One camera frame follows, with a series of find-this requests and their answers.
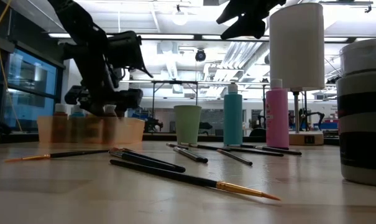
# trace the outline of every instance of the gold ferrule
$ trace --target gold ferrule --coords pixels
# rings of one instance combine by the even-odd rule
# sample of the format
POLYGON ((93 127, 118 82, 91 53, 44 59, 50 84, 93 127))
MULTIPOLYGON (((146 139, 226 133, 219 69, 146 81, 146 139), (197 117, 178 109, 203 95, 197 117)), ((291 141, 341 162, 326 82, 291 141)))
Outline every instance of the gold ferrule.
POLYGON ((22 160, 49 159, 49 158, 51 158, 51 155, 46 154, 46 155, 39 155, 39 156, 29 156, 29 157, 22 158, 22 160))
POLYGON ((236 184, 229 184, 227 182, 219 181, 217 182, 217 189, 225 190, 228 192, 234 192, 238 194, 252 195, 257 197, 262 197, 262 192, 259 190, 248 189, 247 187, 242 187, 236 184))

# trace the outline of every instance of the table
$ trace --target table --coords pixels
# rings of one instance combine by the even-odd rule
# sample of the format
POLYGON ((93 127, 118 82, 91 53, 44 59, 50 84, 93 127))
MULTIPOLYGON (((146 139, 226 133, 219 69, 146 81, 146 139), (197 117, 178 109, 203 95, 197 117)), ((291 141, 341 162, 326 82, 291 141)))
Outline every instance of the table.
POLYGON ((185 166, 186 174, 261 190, 281 197, 282 202, 112 166, 107 154, 3 163, 12 157, 97 148, 103 146, 0 145, 0 224, 376 223, 376 187, 342 178, 336 146, 295 147, 301 149, 302 157, 241 154, 254 163, 252 167, 202 149, 194 151, 209 163, 195 163, 165 142, 130 146, 185 166))

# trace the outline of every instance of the pink bottle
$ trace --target pink bottle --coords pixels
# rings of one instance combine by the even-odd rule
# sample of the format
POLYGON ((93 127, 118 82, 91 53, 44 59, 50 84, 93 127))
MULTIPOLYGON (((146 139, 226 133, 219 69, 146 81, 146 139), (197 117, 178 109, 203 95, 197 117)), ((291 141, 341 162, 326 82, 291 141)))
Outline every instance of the pink bottle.
POLYGON ((270 81, 266 94, 267 146, 288 148, 288 98, 281 79, 270 81))

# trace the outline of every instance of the laboratory room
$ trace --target laboratory room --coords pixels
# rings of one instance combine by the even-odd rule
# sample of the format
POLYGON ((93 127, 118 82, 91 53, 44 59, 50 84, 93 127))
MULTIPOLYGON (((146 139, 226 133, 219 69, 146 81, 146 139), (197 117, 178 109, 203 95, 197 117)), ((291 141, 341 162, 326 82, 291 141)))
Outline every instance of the laboratory room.
POLYGON ((0 0, 10 223, 376 223, 376 0, 0 0))

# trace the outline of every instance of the bottle cap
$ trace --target bottle cap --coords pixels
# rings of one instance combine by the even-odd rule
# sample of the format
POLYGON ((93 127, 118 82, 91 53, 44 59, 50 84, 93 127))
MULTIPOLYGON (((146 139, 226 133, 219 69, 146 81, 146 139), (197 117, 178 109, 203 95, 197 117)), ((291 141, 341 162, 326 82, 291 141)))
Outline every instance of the bottle cap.
POLYGON ((270 81, 270 89, 283 88, 283 81, 279 78, 275 78, 270 81))
POLYGON ((74 114, 74 113, 84 113, 83 109, 80 108, 80 105, 74 105, 72 108, 71 108, 71 113, 74 114))
POLYGON ((57 103, 55 104, 55 112, 56 113, 66 113, 66 105, 57 103))
POLYGON ((237 93, 237 91, 238 91, 238 87, 235 83, 229 84, 227 86, 227 92, 228 93, 237 93))
POLYGON ((116 105, 106 105, 105 106, 105 113, 106 114, 114 114, 114 109, 116 109, 116 105))

